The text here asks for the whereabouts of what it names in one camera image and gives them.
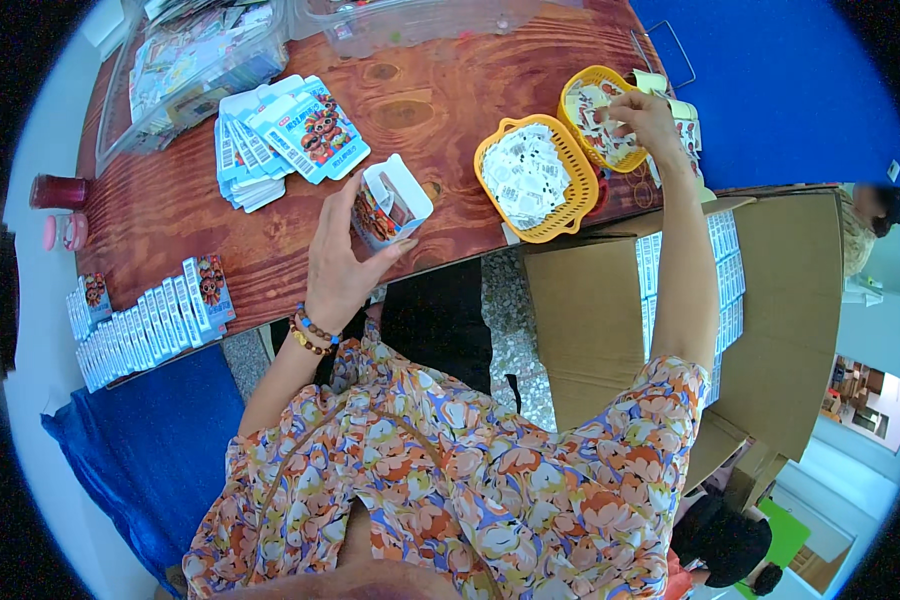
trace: wood grain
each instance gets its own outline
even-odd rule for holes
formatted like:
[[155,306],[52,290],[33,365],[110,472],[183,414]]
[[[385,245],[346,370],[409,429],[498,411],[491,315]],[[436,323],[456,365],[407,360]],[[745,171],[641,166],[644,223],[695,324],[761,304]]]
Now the wood grain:
[[[318,74],[373,149],[363,165],[399,153],[435,192],[420,244],[391,269],[392,281],[506,246],[502,220],[473,172],[480,142],[500,119],[556,114],[564,84],[590,65],[620,73],[645,68],[631,40],[643,27],[621,0],[591,9],[545,3],[540,15],[507,35],[438,39],[340,59],[322,35],[289,42],[285,71]],[[644,50],[662,72],[648,38]],[[93,146],[112,59],[100,69],[87,109],[77,173],[92,178]],[[220,197],[213,119],[183,133],[167,150],[118,156],[94,181],[86,214],[90,239],[77,253],[82,273],[106,276],[117,310],[178,275],[184,258],[219,254],[237,316],[230,333],[292,312],[306,291],[307,246],[324,198],[342,185],[286,179],[287,194],[260,210],[235,211]],[[609,201],[585,225],[662,206],[646,167],[614,174]],[[364,254],[362,244],[355,251]]]

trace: open cardboard box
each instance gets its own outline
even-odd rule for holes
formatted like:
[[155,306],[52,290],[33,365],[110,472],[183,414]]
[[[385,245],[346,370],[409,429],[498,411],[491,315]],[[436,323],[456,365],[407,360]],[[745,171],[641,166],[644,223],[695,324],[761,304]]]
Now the open cardboard box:
[[[821,190],[702,206],[707,215],[733,210],[746,277],[744,332],[723,353],[720,400],[703,411],[686,485],[701,483],[752,437],[765,450],[744,475],[759,486],[786,459],[801,459],[828,388],[843,286],[838,198]],[[635,240],[662,226],[656,211],[525,246],[558,429],[593,418],[643,366]],[[739,481],[735,494],[750,497]]]

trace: beaded bracelet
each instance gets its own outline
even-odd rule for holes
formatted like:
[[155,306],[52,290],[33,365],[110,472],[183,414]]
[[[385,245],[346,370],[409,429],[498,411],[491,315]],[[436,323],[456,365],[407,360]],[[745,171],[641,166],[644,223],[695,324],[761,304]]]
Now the beaded bracelet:
[[330,344],[333,345],[340,343],[340,336],[327,333],[323,329],[320,329],[319,327],[314,325],[314,322],[307,317],[307,311],[303,308],[303,302],[299,302],[296,305],[296,314],[300,315],[300,323],[303,324],[303,327],[316,337],[322,338],[324,341],[330,342]]
[[293,334],[293,337],[296,338],[297,342],[300,342],[300,346],[317,356],[325,356],[330,354],[333,350],[332,347],[319,347],[318,345],[314,345],[313,342],[307,339],[307,336],[297,328],[297,313],[293,313],[289,316],[289,332]]

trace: woman's left hand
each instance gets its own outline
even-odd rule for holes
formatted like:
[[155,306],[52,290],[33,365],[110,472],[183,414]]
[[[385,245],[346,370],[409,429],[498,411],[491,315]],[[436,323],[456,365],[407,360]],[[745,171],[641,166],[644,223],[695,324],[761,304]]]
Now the woman's left hand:
[[350,246],[350,211],[363,180],[363,170],[323,201],[316,234],[310,243],[307,316],[318,328],[338,334],[350,322],[380,278],[418,240],[400,240],[360,262]]

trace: orange basket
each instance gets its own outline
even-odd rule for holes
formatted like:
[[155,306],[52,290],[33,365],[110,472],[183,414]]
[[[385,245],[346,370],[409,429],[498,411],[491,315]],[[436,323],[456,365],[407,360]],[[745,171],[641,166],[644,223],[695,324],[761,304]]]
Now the orange basket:
[[[493,190],[489,189],[487,182],[484,181],[484,155],[487,153],[487,149],[499,142],[508,131],[531,123],[546,125],[553,132],[551,141],[556,146],[556,152],[559,154],[560,162],[563,163],[563,168],[570,176],[570,185],[563,191],[563,198],[566,201],[548,214],[543,222],[529,229],[518,229],[507,218],[503,208],[494,198]],[[593,167],[588,164],[587,155],[573,141],[567,127],[548,114],[531,114],[518,121],[514,119],[501,120],[496,133],[484,139],[477,147],[477,153],[473,156],[473,170],[477,174],[480,185],[483,186],[483,191],[490,197],[490,201],[497,208],[500,216],[504,218],[506,224],[521,240],[534,244],[549,242],[560,234],[576,234],[580,230],[581,220],[597,204],[597,197],[600,195],[597,187],[597,175],[593,173]]]
[[617,164],[607,162],[604,156],[594,149],[594,147],[590,145],[590,142],[584,138],[584,135],[577,128],[577,125],[570,119],[570,115],[567,114],[565,107],[567,92],[570,91],[570,87],[576,82],[581,82],[585,86],[600,86],[604,81],[612,82],[624,91],[637,90],[636,87],[627,83],[624,78],[612,68],[594,64],[574,75],[567,81],[567,84],[564,85],[563,91],[560,92],[560,104],[556,108],[556,116],[559,117],[560,121],[562,121],[563,124],[567,126],[567,129],[570,130],[570,135],[576,139],[576,143],[579,144],[579,147],[586,153],[586,157],[590,162],[599,167],[612,169],[617,173],[630,173],[640,166],[641,162],[647,160],[647,150],[644,148],[637,148],[624,156]]

